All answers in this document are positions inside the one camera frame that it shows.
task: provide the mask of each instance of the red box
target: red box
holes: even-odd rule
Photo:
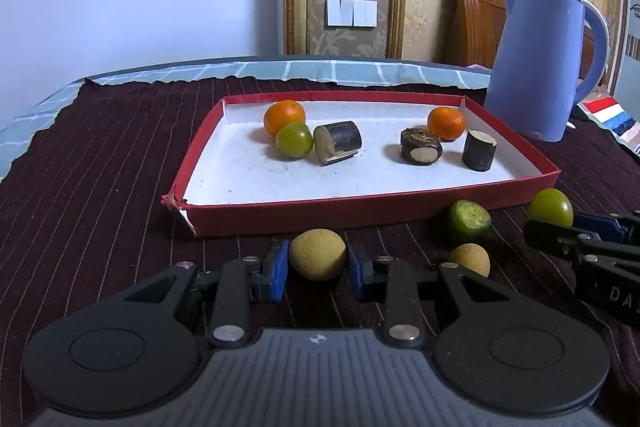
[[[315,152],[289,162],[273,154],[262,128],[266,108],[298,100],[313,126],[353,120],[362,134],[358,155],[321,166]],[[468,128],[498,140],[488,172],[460,161],[465,134],[443,144],[430,166],[399,156],[399,136],[425,125],[433,106],[460,107]],[[415,221],[456,200],[492,210],[529,203],[552,187],[559,169],[526,139],[463,96],[411,92],[307,91],[228,96],[203,121],[162,204],[196,237],[348,229]]]

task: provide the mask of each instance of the green grape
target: green grape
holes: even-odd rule
[[[289,158],[303,158],[314,147],[314,137],[303,122],[287,123],[276,135],[276,149]]]
[[[531,201],[527,218],[570,227],[574,223],[574,209],[560,190],[544,188]]]

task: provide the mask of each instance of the kettle handle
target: kettle handle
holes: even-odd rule
[[[591,26],[594,37],[593,61],[587,77],[582,81],[575,93],[574,105],[587,96],[602,77],[609,60],[609,29],[602,13],[589,1],[581,0],[584,4],[584,18]]]

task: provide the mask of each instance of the blue kettle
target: blue kettle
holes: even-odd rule
[[[572,107],[607,66],[609,31],[587,0],[504,0],[504,25],[484,108],[535,139],[562,139]],[[594,36],[593,62],[578,85],[584,21]]]

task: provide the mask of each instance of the bed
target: bed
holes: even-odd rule
[[[81,79],[17,119],[0,133],[0,150],[10,147],[3,144],[26,142],[0,183],[1,425],[20,425],[37,408],[21,358],[40,328],[178,261],[208,270],[239,255],[265,255],[274,237],[193,240],[161,205],[190,140],[221,97],[373,89],[466,94],[482,102],[487,81],[478,70],[383,60],[169,64]],[[609,132],[589,121],[575,125],[562,142],[536,143],[562,169],[556,186],[582,210],[640,208],[635,159]],[[609,182],[612,172],[615,183]],[[596,407],[616,425],[636,426],[640,334],[575,299],[570,266],[525,245],[526,208],[498,210],[492,218],[492,277],[602,336],[612,371]],[[419,268],[447,254],[442,231],[432,220],[340,233],[359,240],[373,256],[402,257]],[[425,303],[423,311],[437,332],[433,305]],[[377,306],[354,303],[346,275],[310,285],[293,274],[286,299],[252,315],[254,330],[264,325],[376,327],[380,322]]]
[[[491,69],[506,19],[504,0],[456,0],[443,63],[457,66],[478,64]],[[585,26],[579,78],[586,76],[592,60],[593,34]]]

